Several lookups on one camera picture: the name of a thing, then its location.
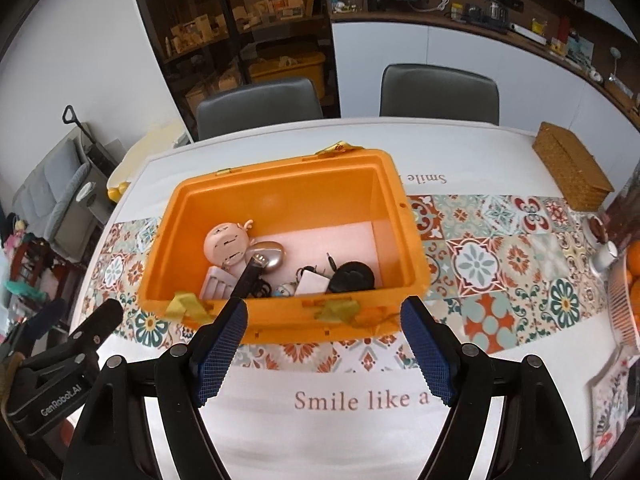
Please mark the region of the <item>pink round doll toy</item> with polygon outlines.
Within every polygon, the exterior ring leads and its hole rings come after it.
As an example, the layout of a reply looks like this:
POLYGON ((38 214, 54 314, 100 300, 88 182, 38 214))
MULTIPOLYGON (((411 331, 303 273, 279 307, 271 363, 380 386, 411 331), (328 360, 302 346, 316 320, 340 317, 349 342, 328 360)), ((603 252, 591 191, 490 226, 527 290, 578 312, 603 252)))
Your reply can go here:
POLYGON ((222 222, 211 229, 204 240, 205 258, 220 268, 231 268, 244 259, 247 249, 252 244, 250 229, 253 221, 234 223, 222 222))

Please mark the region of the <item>white basket of oranges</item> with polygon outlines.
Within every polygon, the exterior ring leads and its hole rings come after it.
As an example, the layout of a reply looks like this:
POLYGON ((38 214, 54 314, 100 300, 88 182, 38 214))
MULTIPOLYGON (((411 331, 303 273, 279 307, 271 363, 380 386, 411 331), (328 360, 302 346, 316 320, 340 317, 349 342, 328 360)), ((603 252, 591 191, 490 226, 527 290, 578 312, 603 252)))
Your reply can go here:
POLYGON ((639 353, 639 241, 633 240, 608 274, 608 314, 619 344, 639 353))

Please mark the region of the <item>cream yellow stool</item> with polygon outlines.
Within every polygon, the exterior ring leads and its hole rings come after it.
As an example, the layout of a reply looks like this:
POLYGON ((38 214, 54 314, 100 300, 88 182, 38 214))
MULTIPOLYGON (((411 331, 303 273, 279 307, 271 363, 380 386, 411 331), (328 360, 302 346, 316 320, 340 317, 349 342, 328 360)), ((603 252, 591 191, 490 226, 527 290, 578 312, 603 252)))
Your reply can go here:
POLYGON ((108 177, 107 197, 113 203, 118 203, 148 158, 174 148, 181 148, 183 145, 191 144, 192 141, 192 136, 181 122, 173 122, 145 133, 127 151, 122 161, 108 177))

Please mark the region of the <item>patterned tile table runner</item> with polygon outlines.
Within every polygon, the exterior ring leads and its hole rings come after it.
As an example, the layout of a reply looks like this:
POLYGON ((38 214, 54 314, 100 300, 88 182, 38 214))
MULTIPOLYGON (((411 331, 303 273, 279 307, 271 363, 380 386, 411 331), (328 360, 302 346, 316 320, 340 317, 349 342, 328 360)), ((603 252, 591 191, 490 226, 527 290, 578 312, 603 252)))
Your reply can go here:
POLYGON ((421 297, 437 321, 488 353, 574 335, 610 336, 605 284, 590 269, 580 212, 561 197, 341 197, 311 214, 278 216, 188 191, 157 217, 114 221, 82 285, 74 318, 122 304, 116 335, 152 350, 191 339, 224 300, 205 298, 206 233, 230 222, 252 242, 275 240, 282 266, 247 300, 234 364, 260 370, 404 370, 401 303, 421 297))

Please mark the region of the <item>right grey dining chair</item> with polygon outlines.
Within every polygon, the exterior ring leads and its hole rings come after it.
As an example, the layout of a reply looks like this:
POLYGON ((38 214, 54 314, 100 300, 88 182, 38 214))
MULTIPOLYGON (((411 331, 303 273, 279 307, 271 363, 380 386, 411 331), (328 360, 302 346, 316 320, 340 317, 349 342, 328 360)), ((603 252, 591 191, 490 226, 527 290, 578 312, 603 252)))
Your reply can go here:
POLYGON ((492 79, 456 68, 401 63, 386 67, 380 115, 499 125, 500 96, 492 79))

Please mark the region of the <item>astronaut keychain with keys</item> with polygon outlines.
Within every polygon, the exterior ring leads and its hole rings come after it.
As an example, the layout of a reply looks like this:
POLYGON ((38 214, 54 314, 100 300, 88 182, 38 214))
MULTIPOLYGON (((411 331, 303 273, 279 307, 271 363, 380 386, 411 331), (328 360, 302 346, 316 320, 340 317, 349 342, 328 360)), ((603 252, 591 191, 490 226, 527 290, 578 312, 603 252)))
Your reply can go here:
POLYGON ((276 287, 276 290, 273 293, 273 296, 275 297, 295 296, 294 292, 295 292, 298 280, 303 273, 303 270, 308 270, 308 271, 317 273, 317 269, 314 266, 303 266, 302 268, 299 268, 295 273, 294 281, 278 285, 276 287))

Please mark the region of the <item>left grey dining chair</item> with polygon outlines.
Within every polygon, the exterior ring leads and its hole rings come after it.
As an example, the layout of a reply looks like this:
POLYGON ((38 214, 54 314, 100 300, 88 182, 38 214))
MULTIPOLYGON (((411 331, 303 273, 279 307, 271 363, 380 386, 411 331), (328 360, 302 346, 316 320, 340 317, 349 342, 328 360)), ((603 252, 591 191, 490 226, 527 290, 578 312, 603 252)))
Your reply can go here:
POLYGON ((314 85, 294 77, 256 82, 219 92, 198 104, 198 138, 323 118, 314 85))

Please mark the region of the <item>white small cup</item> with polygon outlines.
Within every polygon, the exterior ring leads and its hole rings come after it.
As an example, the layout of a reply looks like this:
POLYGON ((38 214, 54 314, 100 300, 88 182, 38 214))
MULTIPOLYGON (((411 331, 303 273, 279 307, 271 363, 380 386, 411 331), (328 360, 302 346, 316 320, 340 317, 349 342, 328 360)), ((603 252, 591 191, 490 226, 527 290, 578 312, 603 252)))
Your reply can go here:
POLYGON ((604 273, 618 258, 618 250, 610 240, 601 244, 599 248, 590 256, 589 266, 593 274, 604 273))

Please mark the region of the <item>grey dining chair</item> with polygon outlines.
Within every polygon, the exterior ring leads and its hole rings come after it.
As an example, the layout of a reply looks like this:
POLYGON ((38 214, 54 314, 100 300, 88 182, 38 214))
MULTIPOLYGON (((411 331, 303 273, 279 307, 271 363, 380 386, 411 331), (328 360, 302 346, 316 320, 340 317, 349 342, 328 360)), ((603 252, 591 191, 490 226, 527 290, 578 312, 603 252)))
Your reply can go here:
POLYGON ((380 115, 499 125, 500 96, 492 79, 456 68, 401 63, 386 67, 380 115))
POLYGON ((294 77, 256 82, 219 92, 198 104, 198 138, 323 118, 314 85, 294 77))

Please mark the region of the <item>woven wicker tissue box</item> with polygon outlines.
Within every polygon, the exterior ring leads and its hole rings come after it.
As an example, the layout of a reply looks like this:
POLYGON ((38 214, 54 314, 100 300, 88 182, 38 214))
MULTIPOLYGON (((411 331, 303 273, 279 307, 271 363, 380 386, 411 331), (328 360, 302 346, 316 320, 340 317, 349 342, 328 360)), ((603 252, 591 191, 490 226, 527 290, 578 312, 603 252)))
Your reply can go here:
POLYGON ((614 191, 594 157, 570 130, 542 122, 533 150, 570 208, 596 211, 614 191))

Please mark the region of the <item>orange plastic storage crate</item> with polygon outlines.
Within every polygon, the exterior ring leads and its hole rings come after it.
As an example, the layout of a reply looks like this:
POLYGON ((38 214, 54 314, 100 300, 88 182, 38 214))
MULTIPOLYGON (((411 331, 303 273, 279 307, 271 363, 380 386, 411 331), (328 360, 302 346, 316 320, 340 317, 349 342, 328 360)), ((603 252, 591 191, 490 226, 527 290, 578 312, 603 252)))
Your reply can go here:
POLYGON ((396 333, 399 308, 431 283, 422 240, 389 154, 329 148, 306 157, 263 162, 182 181, 172 193, 138 290, 140 308, 190 328, 215 316, 224 300, 203 301, 210 267, 207 233, 222 222, 253 221, 252 244, 273 240, 285 249, 267 275, 270 297, 247 300, 246 344, 302 344, 396 333), (275 297, 303 266, 328 279, 330 254, 340 266, 370 266, 375 288, 363 292, 275 297), (198 297, 203 315, 180 312, 182 292, 198 297))

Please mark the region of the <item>white power adapter cube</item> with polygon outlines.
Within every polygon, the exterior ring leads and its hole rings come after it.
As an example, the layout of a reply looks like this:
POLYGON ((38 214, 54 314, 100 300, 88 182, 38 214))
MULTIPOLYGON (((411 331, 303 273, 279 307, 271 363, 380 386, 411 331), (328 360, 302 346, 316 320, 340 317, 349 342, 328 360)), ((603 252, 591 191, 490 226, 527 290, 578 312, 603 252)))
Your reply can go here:
POLYGON ((298 280, 294 295, 323 295, 328 290, 329 282, 330 280, 324 275, 303 270, 303 273, 298 280))

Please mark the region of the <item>silver oval case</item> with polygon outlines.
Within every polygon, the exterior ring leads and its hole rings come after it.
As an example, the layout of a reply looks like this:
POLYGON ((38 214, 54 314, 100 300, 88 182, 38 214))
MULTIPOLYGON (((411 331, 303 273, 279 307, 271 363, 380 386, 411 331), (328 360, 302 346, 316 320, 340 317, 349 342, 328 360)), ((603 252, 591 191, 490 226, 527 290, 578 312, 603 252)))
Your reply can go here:
POLYGON ((262 263, 262 268, 267 272, 274 272, 282 266, 285 257, 284 247, 273 240, 260 240, 247 248, 244 259, 246 263, 256 260, 262 263))

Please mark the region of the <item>dark wooden shelf cabinet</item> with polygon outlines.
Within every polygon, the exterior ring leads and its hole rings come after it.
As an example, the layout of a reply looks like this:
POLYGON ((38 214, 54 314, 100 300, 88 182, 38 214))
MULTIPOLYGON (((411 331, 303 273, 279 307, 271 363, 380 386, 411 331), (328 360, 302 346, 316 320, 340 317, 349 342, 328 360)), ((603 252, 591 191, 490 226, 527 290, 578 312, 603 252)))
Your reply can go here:
POLYGON ((216 93, 306 77, 340 114, 329 0, 136 0, 157 63, 191 134, 216 93))

